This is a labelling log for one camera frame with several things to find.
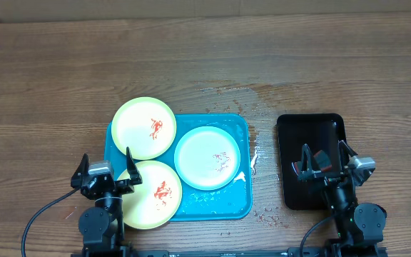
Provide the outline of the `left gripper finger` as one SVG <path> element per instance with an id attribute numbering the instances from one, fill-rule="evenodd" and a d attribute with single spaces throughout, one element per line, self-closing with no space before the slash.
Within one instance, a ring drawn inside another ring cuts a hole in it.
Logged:
<path id="1" fill-rule="evenodd" d="M 143 183 L 143 179 L 136 167 L 129 147 L 126 147 L 126 171 L 129 175 L 130 182 L 133 186 L 140 185 Z"/>
<path id="2" fill-rule="evenodd" d="M 80 188 L 83 183 L 83 178 L 88 174 L 89 168 L 89 158 L 88 154 L 85 153 L 81 159 L 81 162 L 71 177 L 71 187 Z"/>

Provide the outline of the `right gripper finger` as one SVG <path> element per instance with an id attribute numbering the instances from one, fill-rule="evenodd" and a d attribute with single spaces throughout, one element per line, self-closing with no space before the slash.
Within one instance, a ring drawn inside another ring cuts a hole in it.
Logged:
<path id="1" fill-rule="evenodd" d="M 346 141 L 341 140 L 338 142 L 340 163 L 343 168 L 346 166 L 348 168 L 355 168 L 357 153 L 346 143 Z"/>
<path id="2" fill-rule="evenodd" d="M 302 147 L 302 157 L 298 162 L 298 180 L 313 181 L 319 178 L 320 173 L 318 157 L 312 153 L 307 144 L 304 144 Z"/>

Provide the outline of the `orange sponge with green pad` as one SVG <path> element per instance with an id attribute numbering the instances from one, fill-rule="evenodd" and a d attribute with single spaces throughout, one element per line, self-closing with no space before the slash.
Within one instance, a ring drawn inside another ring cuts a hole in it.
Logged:
<path id="1" fill-rule="evenodd" d="M 332 171 L 333 166 L 332 166 L 331 160 L 324 151 L 319 151 L 315 153 L 315 155 L 318 157 L 321 172 Z M 293 170 L 296 175 L 298 175 L 298 162 L 299 161 L 293 162 Z"/>

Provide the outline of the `light blue plate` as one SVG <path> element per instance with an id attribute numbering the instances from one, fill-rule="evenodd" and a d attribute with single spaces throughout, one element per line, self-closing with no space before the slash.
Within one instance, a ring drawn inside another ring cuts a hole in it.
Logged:
<path id="1" fill-rule="evenodd" d="M 202 191 L 224 187 L 240 166 L 235 139 L 214 126 L 194 128 L 181 137 L 174 152 L 178 175 L 189 186 Z"/>

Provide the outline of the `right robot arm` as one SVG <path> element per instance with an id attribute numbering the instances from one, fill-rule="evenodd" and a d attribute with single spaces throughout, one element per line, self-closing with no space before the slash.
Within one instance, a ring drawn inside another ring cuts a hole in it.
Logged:
<path id="1" fill-rule="evenodd" d="M 328 239 L 319 256 L 383 256 L 387 212 L 375 203 L 359 203 L 356 188 L 362 186 L 375 171 L 373 158 L 359 156 L 345 141 L 338 142 L 339 156 L 345 163 L 333 170 L 332 161 L 324 151 L 313 153 L 307 144 L 302 158 L 292 163 L 297 180 L 311 183 L 311 193 L 319 193 L 331 215 L 315 224 L 303 237 L 298 255 L 303 256 L 307 237 L 318 227 L 334 221 L 338 237 Z"/>

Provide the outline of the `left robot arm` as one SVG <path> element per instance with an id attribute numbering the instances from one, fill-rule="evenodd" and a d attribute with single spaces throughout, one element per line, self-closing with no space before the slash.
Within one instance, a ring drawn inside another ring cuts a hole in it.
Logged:
<path id="1" fill-rule="evenodd" d="M 82 256 L 136 255 L 131 246 L 123 243 L 123 195 L 133 193 L 134 186 L 143 183 L 129 150 L 126 170 L 129 177 L 116 181 L 110 161 L 90 163 L 85 154 L 71 177 L 71 187 L 94 201 L 78 221 L 83 236 Z"/>

